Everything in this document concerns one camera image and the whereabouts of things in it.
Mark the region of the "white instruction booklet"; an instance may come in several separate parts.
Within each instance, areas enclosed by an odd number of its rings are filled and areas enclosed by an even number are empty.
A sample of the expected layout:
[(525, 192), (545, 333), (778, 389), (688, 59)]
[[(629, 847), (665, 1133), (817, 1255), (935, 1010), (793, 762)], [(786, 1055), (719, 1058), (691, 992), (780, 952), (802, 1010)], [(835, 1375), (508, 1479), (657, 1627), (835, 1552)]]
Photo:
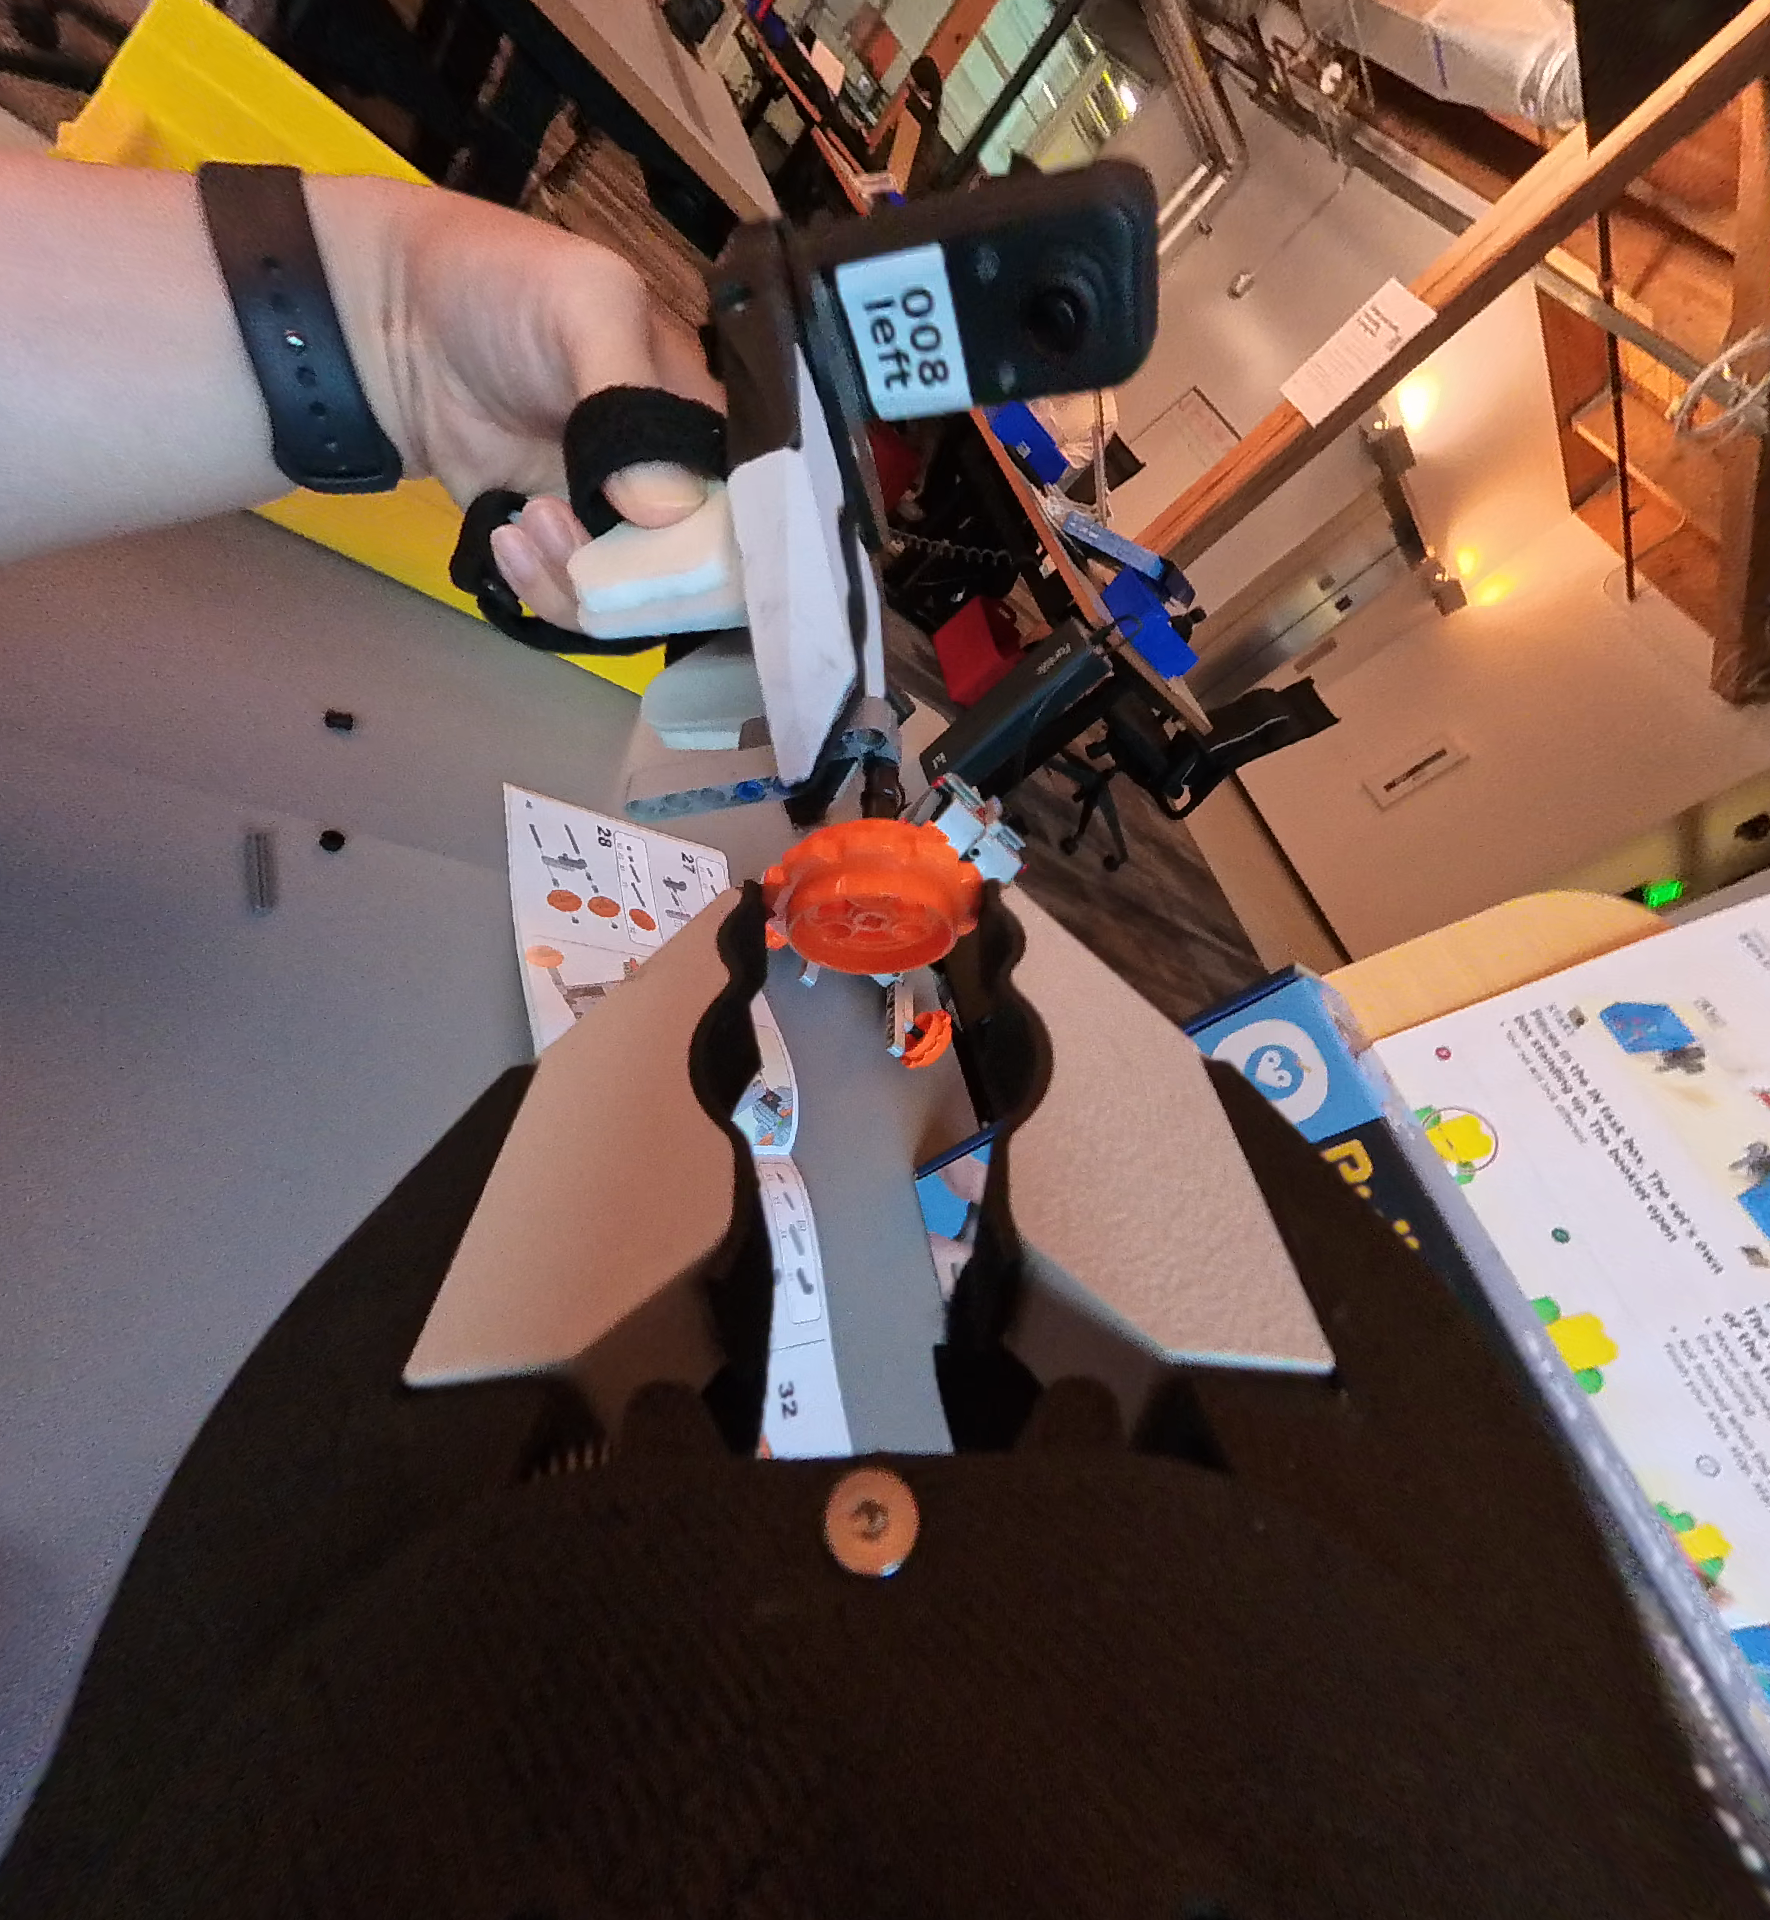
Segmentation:
[[(533, 1043), (547, 1049), (729, 891), (722, 851), (508, 785), (508, 865)], [(750, 1004), (759, 1065), (732, 1124), (747, 1139), (775, 1255), (760, 1449), (851, 1457), (820, 1234), (798, 1166), (799, 1076), (766, 994)]]

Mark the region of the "person's left forearm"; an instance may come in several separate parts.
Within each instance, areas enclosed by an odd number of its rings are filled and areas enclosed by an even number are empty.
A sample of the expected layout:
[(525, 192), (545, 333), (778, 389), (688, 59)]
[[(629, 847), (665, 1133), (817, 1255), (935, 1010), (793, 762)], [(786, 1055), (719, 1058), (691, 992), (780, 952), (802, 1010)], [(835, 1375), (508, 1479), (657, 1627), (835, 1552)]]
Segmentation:
[(286, 491), (194, 179), (0, 149), (0, 567)]

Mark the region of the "person's left hand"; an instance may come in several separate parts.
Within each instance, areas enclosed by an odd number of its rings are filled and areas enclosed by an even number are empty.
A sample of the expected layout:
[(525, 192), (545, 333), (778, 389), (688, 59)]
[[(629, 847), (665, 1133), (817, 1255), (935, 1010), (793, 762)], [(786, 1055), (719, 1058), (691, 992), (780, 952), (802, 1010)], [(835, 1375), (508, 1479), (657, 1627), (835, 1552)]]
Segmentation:
[(719, 410), (695, 335), (631, 265), (494, 203), (397, 179), (310, 176), (306, 198), (344, 345), (407, 480), (461, 508), (522, 492), (492, 545), (522, 604), (574, 625), (568, 561), (588, 534), (567, 504), (563, 430), (607, 386), (657, 386)]

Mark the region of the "yellow plastic bin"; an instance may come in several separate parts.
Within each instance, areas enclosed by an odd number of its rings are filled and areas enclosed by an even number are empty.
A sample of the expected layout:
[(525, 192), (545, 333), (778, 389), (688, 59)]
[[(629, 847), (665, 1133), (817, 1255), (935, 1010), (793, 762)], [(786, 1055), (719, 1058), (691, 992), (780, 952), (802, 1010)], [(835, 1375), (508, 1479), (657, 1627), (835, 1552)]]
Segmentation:
[[(53, 145), (60, 159), (191, 174), (206, 160), (308, 174), (433, 180), (211, 3), (156, 2)], [(290, 491), (254, 515), (482, 621), (449, 576), (468, 494), (433, 477), (390, 492)]]

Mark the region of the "black wristband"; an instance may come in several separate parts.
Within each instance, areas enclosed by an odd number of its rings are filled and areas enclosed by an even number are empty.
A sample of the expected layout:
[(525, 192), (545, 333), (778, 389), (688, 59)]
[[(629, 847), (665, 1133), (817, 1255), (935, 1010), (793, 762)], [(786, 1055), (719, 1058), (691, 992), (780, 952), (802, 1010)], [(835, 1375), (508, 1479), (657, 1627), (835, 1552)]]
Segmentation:
[(302, 491), (392, 491), (403, 460), (346, 345), (304, 174), (290, 164), (206, 160), (196, 192), (264, 406), (274, 466)]

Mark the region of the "orange toy wheel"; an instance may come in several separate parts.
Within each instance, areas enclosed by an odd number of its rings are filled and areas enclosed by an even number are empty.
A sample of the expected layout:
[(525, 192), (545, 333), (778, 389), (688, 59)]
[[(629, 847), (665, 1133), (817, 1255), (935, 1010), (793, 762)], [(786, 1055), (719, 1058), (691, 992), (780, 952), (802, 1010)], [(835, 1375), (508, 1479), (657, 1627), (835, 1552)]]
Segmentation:
[(863, 976), (930, 967), (979, 921), (985, 880), (930, 824), (828, 824), (763, 876), (764, 941)]

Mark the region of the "white printed instruction board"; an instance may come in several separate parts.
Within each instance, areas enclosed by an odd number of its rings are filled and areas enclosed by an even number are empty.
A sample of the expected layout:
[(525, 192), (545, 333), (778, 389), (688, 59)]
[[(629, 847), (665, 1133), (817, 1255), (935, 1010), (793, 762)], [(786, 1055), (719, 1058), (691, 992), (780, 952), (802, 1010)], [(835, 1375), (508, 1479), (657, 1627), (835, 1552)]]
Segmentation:
[(1332, 974), (1770, 1706), (1770, 887)]

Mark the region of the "ventilation duct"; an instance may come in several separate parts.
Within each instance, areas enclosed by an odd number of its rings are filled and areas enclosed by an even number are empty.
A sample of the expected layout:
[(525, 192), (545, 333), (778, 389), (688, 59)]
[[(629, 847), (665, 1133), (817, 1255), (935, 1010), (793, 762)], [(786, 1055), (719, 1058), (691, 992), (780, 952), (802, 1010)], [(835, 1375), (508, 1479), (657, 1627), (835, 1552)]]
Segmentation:
[(1585, 119), (1567, 2), (1338, 2), (1320, 32), (1445, 103), (1547, 131)]

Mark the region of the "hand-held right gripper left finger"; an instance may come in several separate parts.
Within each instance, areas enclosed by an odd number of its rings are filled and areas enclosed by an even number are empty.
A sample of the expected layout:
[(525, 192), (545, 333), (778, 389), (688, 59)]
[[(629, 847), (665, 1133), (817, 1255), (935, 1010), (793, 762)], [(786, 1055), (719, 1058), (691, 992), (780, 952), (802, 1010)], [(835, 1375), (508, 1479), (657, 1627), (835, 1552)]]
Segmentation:
[(727, 1451), (759, 1449), (770, 1234), (732, 1116), (760, 1069), (766, 925), (744, 882), (543, 1049), (406, 1385), (551, 1379), (616, 1437), (667, 1384), (700, 1397)]

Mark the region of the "blue plastic bin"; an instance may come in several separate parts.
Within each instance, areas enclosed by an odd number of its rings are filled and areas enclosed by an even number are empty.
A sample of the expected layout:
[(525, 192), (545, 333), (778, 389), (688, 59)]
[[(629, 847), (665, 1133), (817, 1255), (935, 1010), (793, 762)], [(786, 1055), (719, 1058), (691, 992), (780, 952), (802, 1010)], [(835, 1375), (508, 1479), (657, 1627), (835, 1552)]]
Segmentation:
[(1155, 675), (1177, 681), (1196, 667), (1190, 645), (1190, 613), (1170, 612), (1164, 580), (1150, 580), (1138, 568), (1121, 568), (1098, 592), (1117, 638)]
[(1071, 463), (1065, 445), (1055, 438), (1036, 407), (1024, 401), (1008, 401), (995, 410), (985, 410), (985, 424), (1029, 485), (1049, 489), (1068, 472)]

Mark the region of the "black equipment case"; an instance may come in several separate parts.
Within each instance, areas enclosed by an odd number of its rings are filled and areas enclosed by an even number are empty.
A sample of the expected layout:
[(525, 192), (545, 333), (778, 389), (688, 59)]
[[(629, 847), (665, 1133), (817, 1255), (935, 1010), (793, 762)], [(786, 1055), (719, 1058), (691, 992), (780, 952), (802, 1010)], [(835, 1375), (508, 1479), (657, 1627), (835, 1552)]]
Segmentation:
[(1012, 668), (963, 711), (920, 755), (930, 787), (965, 781), (980, 795), (1004, 791), (1000, 773), (1021, 763), (1047, 723), (1105, 685), (1109, 656), (1082, 627), (1065, 623), (1024, 648)]

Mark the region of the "wooden post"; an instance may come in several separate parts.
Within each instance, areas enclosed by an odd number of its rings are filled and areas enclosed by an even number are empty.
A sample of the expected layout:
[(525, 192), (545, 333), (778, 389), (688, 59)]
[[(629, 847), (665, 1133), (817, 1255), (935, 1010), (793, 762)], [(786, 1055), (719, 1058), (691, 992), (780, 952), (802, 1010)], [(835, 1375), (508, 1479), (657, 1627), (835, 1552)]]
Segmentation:
[(1370, 349), (1361, 373), (1344, 373), (1321, 419), (1283, 400), (1155, 518), (1146, 542), (1177, 563), (1196, 561), (1767, 64), (1770, 2), (1753, 2), (1601, 142), (1582, 131), (1567, 135), (1419, 274), (1411, 296), (1421, 322), (1403, 327), (1394, 349)]

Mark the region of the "blue manual booklet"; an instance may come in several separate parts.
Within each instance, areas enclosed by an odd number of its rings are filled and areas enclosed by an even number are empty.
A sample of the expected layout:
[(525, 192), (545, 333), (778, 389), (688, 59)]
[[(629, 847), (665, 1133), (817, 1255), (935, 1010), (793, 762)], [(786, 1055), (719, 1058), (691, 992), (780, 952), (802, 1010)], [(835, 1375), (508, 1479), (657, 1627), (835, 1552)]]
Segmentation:
[(940, 1295), (950, 1301), (974, 1251), (993, 1160), (993, 1133), (945, 1147), (920, 1168), (915, 1193), (928, 1232)]

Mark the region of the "grey desk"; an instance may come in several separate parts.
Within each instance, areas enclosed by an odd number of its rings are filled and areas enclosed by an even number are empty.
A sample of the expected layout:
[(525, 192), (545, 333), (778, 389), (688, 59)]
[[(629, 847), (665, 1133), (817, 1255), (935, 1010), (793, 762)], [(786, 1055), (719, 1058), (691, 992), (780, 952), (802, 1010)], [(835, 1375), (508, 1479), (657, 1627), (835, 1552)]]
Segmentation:
[(256, 515), (0, 568), (0, 1847), (234, 1368), (531, 1055), (503, 785), (616, 811), (635, 713)]

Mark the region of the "dark blue robot kit box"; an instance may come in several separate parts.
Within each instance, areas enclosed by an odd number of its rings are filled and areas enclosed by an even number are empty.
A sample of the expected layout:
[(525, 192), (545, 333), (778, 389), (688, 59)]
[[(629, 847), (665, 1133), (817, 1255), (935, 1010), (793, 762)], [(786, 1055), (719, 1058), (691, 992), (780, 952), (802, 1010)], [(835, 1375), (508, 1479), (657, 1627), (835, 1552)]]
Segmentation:
[(1563, 1358), (1546, 1339), (1482, 1223), (1447, 1181), (1445, 1162), (1338, 988), (1305, 970), (1278, 971), (1221, 1010), (1194, 1018), (1187, 1030), (1200, 1051), (1242, 1072), (1427, 1261), (1449, 1280), (1474, 1280), (1484, 1289), (1569, 1424), (1622, 1534), (1641, 1551), (1656, 1551), (1662, 1539), (1673, 1545), (1677, 1606), (1694, 1632), (1714, 1629), (1730, 1640), (1733, 1658), (1718, 1660), (1716, 1669), (1732, 1679), (1743, 1707), (1764, 1707), (1762, 1751), (1770, 1767), (1770, 1706), (1750, 1664), (1714, 1617), (1670, 1529), (1592, 1417)]

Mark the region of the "grey toy robot chassis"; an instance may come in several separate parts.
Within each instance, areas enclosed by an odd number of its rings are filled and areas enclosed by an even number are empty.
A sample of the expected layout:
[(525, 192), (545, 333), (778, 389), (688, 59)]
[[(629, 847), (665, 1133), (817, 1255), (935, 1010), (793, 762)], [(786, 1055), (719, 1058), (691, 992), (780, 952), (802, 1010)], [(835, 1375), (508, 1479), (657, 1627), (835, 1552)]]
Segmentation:
[[(1002, 802), (969, 781), (943, 774), (920, 799), (912, 821), (935, 828), (963, 869), (980, 882), (1009, 882), (1024, 872), (1024, 840), (1004, 819)], [(918, 984), (920, 971), (877, 974), (882, 990), (884, 1041), (903, 1067), (932, 1067), (954, 1043), (943, 990)]]

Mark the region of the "long wooden table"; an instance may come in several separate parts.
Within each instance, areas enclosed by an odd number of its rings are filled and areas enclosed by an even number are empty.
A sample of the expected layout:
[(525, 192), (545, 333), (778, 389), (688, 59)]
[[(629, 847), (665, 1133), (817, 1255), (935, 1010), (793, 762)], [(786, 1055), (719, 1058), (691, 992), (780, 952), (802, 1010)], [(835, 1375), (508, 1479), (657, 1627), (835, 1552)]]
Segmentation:
[(985, 424), (985, 410), (973, 410), (969, 424), (1009, 492), (1013, 511), (1021, 515), (1027, 527), (1020, 543), (1021, 579), (1027, 583), (1040, 613), (1056, 625), (1071, 621), (1082, 627), (1095, 644), (1105, 648), (1117, 672), (1136, 675), (1147, 689), (1170, 698), (1187, 720), (1198, 721), (1196, 705), (1179, 685), (1181, 678), (1166, 681), (1150, 672), (1138, 654), (1117, 638), (1098, 592), (1117, 571), (1138, 568), (1155, 583), (1164, 580), (1169, 609), (1187, 609), (1190, 613), (1187, 623), (1193, 627), (1198, 607), (1190, 596), (1190, 588), (1181, 585), (1175, 563), (1138, 540), (1116, 534), (1101, 521), (1098, 508), (1082, 509), (1078, 504), (1067, 500), (1065, 492), (1055, 487), (1029, 485), (1027, 477), (993, 440)]

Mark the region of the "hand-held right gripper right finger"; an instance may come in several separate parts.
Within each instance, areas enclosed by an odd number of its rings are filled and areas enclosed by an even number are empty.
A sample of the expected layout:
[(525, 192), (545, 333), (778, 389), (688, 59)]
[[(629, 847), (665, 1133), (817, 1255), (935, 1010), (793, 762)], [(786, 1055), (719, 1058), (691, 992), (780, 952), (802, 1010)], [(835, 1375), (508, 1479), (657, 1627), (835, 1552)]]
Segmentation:
[(1205, 1382), (1305, 1382), (1330, 1344), (1196, 1046), (1009, 887), (943, 963), (989, 1133), (943, 1311), (943, 1421), (1012, 1451), (1058, 1413), (1219, 1453)]

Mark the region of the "red bin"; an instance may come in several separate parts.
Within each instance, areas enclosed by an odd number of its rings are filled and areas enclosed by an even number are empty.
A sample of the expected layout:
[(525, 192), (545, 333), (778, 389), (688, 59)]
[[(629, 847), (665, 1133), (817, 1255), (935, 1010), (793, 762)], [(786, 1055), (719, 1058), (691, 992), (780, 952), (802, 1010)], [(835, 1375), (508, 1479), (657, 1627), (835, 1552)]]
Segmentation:
[(1026, 627), (1004, 598), (980, 594), (953, 612), (932, 636), (943, 691), (954, 706), (976, 705), (1017, 664)]

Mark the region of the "black office chair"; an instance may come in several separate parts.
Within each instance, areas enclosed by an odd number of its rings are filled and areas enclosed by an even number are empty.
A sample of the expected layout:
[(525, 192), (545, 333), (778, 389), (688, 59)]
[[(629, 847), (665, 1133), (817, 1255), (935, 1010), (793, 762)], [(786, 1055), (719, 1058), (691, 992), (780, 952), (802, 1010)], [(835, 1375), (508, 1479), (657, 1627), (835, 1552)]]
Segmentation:
[(1193, 721), (1158, 691), (1114, 681), (1095, 713), (1091, 751), (1068, 751), (1056, 762), (1078, 799), (1074, 826), (1058, 847), (1077, 854), (1098, 814), (1112, 832), (1112, 851), (1098, 863), (1117, 872), (1130, 850), (1112, 795), (1116, 781), (1136, 785), (1166, 821), (1181, 824), (1242, 768), (1335, 723), (1338, 713), (1314, 683), (1253, 686)]

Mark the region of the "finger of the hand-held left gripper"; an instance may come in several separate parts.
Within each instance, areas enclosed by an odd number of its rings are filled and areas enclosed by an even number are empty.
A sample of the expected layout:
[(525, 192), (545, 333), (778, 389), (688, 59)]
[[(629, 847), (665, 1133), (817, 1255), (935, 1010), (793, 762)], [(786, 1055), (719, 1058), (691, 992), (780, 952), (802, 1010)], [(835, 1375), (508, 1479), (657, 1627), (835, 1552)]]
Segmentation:
[(845, 444), (817, 401), (799, 440), (729, 472), (729, 524), (776, 785), (802, 828), (848, 783), (858, 814), (902, 814), (899, 714), (882, 670), (872, 553), (847, 499)]

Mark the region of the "paper sign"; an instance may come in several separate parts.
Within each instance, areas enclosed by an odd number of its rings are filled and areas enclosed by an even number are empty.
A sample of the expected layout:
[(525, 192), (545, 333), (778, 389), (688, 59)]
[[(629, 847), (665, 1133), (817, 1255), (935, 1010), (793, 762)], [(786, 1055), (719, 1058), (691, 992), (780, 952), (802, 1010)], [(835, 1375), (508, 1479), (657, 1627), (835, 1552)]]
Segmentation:
[(1283, 380), (1283, 401), (1307, 424), (1321, 424), (1348, 394), (1367, 389), (1434, 319), (1427, 301), (1396, 276), (1387, 279)]

